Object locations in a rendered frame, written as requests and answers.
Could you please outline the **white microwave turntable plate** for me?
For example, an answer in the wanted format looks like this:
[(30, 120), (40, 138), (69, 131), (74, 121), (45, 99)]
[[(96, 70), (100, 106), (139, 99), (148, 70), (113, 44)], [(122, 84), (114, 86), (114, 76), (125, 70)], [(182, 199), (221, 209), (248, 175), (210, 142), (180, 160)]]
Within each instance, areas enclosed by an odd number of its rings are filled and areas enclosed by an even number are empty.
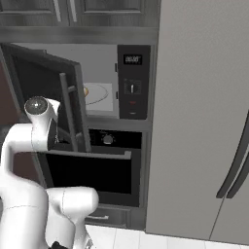
[(87, 105), (98, 103), (108, 96), (108, 90), (97, 83), (84, 84), (84, 87), (89, 89), (89, 95), (85, 97)]

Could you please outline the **black microwave oven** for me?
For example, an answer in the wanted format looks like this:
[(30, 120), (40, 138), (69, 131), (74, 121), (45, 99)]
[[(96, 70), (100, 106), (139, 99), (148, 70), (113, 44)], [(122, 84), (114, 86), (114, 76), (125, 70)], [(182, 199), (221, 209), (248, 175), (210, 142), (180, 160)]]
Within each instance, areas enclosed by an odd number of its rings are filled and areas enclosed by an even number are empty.
[(145, 120), (148, 113), (151, 48), (144, 45), (85, 45), (16, 43), (36, 52), (79, 62), (83, 86), (97, 83), (108, 96), (86, 104), (90, 116)]

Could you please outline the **black microwave door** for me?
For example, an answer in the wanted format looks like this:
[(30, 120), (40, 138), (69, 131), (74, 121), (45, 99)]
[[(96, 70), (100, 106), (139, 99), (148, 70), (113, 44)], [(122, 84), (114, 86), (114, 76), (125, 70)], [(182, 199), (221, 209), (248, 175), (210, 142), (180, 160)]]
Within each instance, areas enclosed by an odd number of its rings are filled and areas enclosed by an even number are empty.
[(32, 96), (44, 96), (60, 102), (58, 128), (73, 151), (59, 73), (66, 74), (78, 152), (90, 152), (82, 69), (79, 62), (36, 52), (12, 44), (0, 44), (18, 104)]

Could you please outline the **dark grey cupboard door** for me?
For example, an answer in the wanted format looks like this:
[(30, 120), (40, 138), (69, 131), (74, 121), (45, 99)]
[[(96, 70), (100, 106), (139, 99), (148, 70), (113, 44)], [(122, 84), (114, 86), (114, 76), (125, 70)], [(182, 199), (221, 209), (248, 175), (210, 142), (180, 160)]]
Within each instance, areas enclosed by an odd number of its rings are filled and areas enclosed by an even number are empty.
[(77, 22), (72, 19), (67, 0), (70, 24), (82, 27), (157, 27), (160, 0), (75, 0)]
[(0, 27), (67, 26), (67, 1), (58, 0), (61, 22), (57, 21), (53, 0), (0, 0)]

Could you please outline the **black built-in oven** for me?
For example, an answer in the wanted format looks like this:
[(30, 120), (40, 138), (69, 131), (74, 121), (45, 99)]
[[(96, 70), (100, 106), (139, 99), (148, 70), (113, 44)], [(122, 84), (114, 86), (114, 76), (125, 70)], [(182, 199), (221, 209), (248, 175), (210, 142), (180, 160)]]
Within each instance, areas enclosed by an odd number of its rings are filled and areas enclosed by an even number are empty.
[[(112, 135), (111, 145), (103, 143)], [(130, 160), (70, 157), (40, 153), (39, 163), (49, 188), (90, 187), (97, 190), (99, 201), (123, 206), (139, 205), (142, 134), (135, 131), (92, 129), (89, 132), (92, 153), (122, 155), (131, 152)], [(65, 138), (54, 148), (72, 152)]]

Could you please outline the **grey fridge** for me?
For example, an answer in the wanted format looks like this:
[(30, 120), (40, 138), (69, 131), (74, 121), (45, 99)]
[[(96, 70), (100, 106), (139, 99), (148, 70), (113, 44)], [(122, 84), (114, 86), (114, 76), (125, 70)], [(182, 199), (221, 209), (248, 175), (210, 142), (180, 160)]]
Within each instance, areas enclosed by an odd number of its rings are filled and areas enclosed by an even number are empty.
[(249, 175), (216, 198), (248, 111), (249, 0), (161, 0), (148, 233), (249, 245)]

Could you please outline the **dark grey drawer front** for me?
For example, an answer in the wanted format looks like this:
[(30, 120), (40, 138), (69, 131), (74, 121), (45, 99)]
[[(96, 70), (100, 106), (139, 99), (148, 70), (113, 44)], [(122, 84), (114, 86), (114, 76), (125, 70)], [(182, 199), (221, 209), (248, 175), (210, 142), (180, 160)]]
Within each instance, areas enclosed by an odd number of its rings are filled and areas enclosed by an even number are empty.
[(100, 205), (93, 213), (89, 214), (88, 216), (108, 215), (109, 219), (92, 220), (86, 218), (86, 221), (89, 224), (97, 224), (99, 226), (126, 228), (129, 212), (130, 210), (128, 208)]

